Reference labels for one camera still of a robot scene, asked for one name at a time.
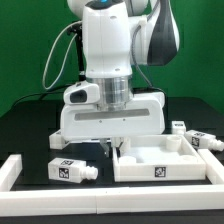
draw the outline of green background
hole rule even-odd
[[[41,80],[50,48],[75,20],[66,0],[0,0],[0,115],[28,94],[43,92]],[[167,66],[144,68],[171,97],[199,97],[224,114],[223,0],[171,0],[180,31],[180,51]],[[49,70],[58,73],[69,38],[62,38]],[[75,47],[61,83],[77,79]],[[144,86],[137,74],[134,86]]]

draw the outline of white block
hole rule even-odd
[[[199,149],[199,155],[206,163],[206,175],[212,184],[224,184],[224,167],[208,149]]]
[[[22,170],[21,155],[11,155],[0,169],[0,192],[10,191]]]
[[[186,126],[184,121],[172,121],[172,134],[184,135],[186,132]]]
[[[185,185],[130,188],[131,212],[224,208],[224,186]]]
[[[49,136],[50,148],[51,149],[64,149],[70,142],[65,141],[63,136],[61,135],[61,130],[53,133]]]
[[[0,192],[0,217],[96,213],[97,190]]]
[[[129,187],[101,189],[96,195],[97,214],[130,212]]]

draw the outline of black table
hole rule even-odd
[[[160,186],[207,184],[204,181],[115,183],[111,158],[106,158],[99,144],[71,144],[63,151],[49,149],[48,136],[60,128],[61,101],[28,101],[19,103],[0,118],[0,165],[10,154],[22,154],[23,171],[12,190],[75,189],[123,186]],[[164,109],[165,133],[172,120],[185,121],[187,130],[198,130],[224,141],[224,116],[198,98],[169,98]],[[215,152],[223,162],[224,153]],[[99,169],[97,181],[81,184],[48,179],[47,164],[55,157],[86,160]],[[224,210],[149,212],[104,215],[67,215],[45,217],[0,218],[0,223],[221,223]]]

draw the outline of white box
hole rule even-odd
[[[170,137],[174,142],[167,142]],[[121,158],[113,148],[116,182],[205,179],[205,162],[182,135],[131,137],[126,145]]]

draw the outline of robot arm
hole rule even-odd
[[[85,6],[84,1],[68,2],[70,7],[79,5],[77,12],[83,12],[87,80],[64,93],[64,139],[161,134],[165,128],[164,94],[133,95],[131,63],[164,65],[176,55],[179,35],[169,0],[152,0],[153,12],[143,17],[128,16],[129,1],[88,1]]]

